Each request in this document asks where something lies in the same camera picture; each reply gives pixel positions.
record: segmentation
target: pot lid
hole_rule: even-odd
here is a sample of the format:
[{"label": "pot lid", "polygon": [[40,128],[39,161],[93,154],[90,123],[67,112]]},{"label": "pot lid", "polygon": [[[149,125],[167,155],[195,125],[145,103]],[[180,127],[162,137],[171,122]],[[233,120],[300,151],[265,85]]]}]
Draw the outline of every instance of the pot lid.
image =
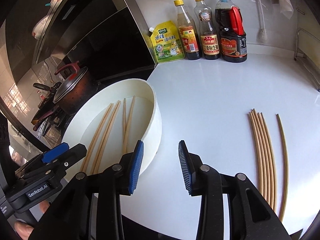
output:
[{"label": "pot lid", "polygon": [[53,102],[57,103],[67,93],[69,93],[76,86],[79,80],[84,76],[87,70],[88,68],[84,67],[77,70],[76,72],[71,73],[70,76],[68,76],[67,79],[58,88],[56,94],[54,95]]}]

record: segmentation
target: bottle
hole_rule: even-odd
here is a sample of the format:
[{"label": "bottle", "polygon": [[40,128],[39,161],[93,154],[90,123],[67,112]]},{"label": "bottle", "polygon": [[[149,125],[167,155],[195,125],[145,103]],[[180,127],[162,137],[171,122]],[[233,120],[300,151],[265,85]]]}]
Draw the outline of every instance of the bottle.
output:
[{"label": "bottle", "polygon": [[204,0],[195,0],[195,14],[200,22],[200,40],[202,44],[204,58],[218,59],[220,57],[218,37],[216,28],[212,22],[211,8],[204,3]]},{"label": "bottle", "polygon": [[215,19],[219,24],[222,58],[235,63],[247,60],[246,34],[239,7],[231,0],[220,0],[215,8]]},{"label": "bottle", "polygon": [[41,101],[45,99],[45,93],[41,92],[40,90],[38,90],[37,93]]},{"label": "bottle", "polygon": [[183,0],[175,0],[174,5],[177,7],[178,19],[177,26],[179,28],[181,40],[186,52],[187,58],[190,60],[200,59],[202,56],[200,43],[197,34],[195,21],[183,6]]}]

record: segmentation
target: white bowl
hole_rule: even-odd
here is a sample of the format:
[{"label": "white bowl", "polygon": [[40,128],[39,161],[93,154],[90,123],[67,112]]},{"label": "white bowl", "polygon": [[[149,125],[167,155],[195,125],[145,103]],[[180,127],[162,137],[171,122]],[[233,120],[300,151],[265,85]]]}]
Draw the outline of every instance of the white bowl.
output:
[{"label": "white bowl", "polygon": [[[68,143],[70,148],[81,143],[88,149],[106,108],[110,103],[114,103],[114,109],[116,102],[121,100],[122,102],[119,111],[117,112],[115,122],[103,152],[99,172],[118,163],[122,157],[123,151],[123,101],[124,98],[126,98],[126,116],[128,120],[133,96],[136,96],[136,99],[132,113],[127,152],[129,153],[134,150],[137,140],[143,141],[144,154],[140,169],[141,174],[156,155],[162,134],[162,120],[156,100],[156,94],[149,83],[144,80],[127,79],[119,81],[94,95],[76,113],[70,122],[62,141]],[[91,170],[94,156],[110,116],[111,114],[109,114],[92,152],[86,170],[87,174]],[[83,160],[84,159],[80,160],[67,170],[67,175],[65,176],[67,181],[70,181],[72,177],[79,172]]]}]

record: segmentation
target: human hand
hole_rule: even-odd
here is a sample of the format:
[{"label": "human hand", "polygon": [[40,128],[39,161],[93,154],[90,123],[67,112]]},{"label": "human hand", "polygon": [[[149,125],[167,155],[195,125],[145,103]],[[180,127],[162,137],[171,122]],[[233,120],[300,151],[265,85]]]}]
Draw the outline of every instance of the human hand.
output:
[{"label": "human hand", "polygon": [[[46,212],[49,207],[50,207],[50,204],[48,201],[44,200],[40,202],[40,210],[42,213]],[[22,238],[22,240],[28,240],[33,230],[33,227],[29,226],[26,223],[16,221],[14,223],[14,229],[17,231],[18,235]]]}]

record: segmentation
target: white countertop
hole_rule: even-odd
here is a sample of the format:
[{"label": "white countertop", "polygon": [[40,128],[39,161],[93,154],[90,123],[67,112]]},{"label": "white countertop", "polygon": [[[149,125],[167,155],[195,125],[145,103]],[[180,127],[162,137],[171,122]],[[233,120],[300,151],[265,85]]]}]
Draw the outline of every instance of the white countertop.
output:
[{"label": "white countertop", "polygon": [[[232,64],[222,59],[159,64],[148,81],[156,91],[163,132],[159,150],[122,214],[183,240],[196,239],[201,197],[185,189],[178,143],[218,172],[245,173],[257,186],[257,162],[248,113],[263,112],[275,154],[277,214],[283,161],[276,121],[279,113],[289,155],[289,191],[283,224],[289,234],[304,231],[320,209],[320,93],[293,59],[249,54]],[[225,214],[225,239],[229,239]]]}]

